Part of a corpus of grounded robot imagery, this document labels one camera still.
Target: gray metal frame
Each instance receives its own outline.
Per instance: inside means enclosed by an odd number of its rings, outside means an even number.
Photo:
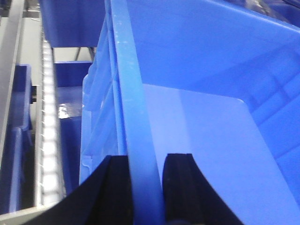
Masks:
[[[23,11],[23,18],[30,17],[30,18],[39,18],[39,2],[38,0],[25,0],[24,2],[24,11]],[[1,17],[8,17],[10,9],[10,2],[7,5],[2,6],[0,5],[0,21]]]
[[[13,0],[7,26],[0,49],[0,168],[6,130],[15,66],[19,62],[18,49],[21,45],[24,0]]]
[[[78,57],[79,57],[79,53],[80,53],[80,50],[81,50],[81,48],[83,48],[83,47],[78,47],[77,48],[77,52],[76,52],[76,56],[75,56],[75,59],[74,59],[74,61],[78,61]],[[91,59],[91,61],[94,61],[94,58],[95,58],[95,49],[96,48],[94,48],[94,47],[87,47],[88,48],[88,50],[89,50],[89,53],[90,53],[90,59]]]

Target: blue plastic bin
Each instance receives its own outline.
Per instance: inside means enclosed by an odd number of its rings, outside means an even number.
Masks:
[[[298,224],[300,29],[220,0],[105,3],[80,181],[128,154],[135,222],[163,224],[166,154],[192,153],[244,224]]]
[[[21,209],[22,135],[23,132],[18,127],[7,132],[0,170],[0,215]]]
[[[105,15],[103,0],[40,0],[45,38],[55,47],[95,47]]]
[[[89,61],[55,63],[60,109],[63,174],[67,195],[79,185],[82,83]]]
[[[31,67],[18,65],[15,68],[15,78],[10,102],[8,125],[12,128],[21,128],[24,147],[31,146]]]
[[[31,67],[17,65],[7,122],[7,137],[0,175],[0,214],[21,209],[25,153],[31,142]]]

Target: blue storage bin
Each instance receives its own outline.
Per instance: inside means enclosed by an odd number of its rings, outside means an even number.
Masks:
[[[45,38],[54,47],[95,47],[105,15],[103,0],[40,0]]]
[[[90,61],[55,63],[60,113],[63,173],[67,195],[79,185],[82,83]]]
[[[105,3],[80,182],[128,154],[135,222],[163,224],[166,154],[192,153],[244,224],[298,224],[300,29],[220,0]]]
[[[7,132],[0,170],[0,214],[21,209],[21,185],[23,181],[22,135],[23,132],[18,127]]]
[[[31,66],[18,65],[15,68],[14,84],[10,102],[8,125],[21,128],[24,147],[31,145]]]

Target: bin lip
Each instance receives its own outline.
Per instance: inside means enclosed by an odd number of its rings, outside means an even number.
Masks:
[[[72,63],[80,64],[80,63],[92,63],[92,61],[82,60],[82,61],[57,61],[57,62],[55,62],[55,64],[64,64],[64,63],[66,63],[66,64],[72,64]]]

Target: stacked blue bin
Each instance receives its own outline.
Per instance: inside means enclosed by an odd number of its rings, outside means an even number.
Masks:
[[[45,38],[55,47],[97,46],[103,0],[40,0]]]
[[[29,65],[16,66],[0,171],[0,214],[21,209],[25,153],[31,147],[30,75]]]
[[[83,182],[128,155],[135,222],[163,223],[167,153],[192,153],[247,225],[300,222],[300,29],[220,0],[107,0],[83,81]]]

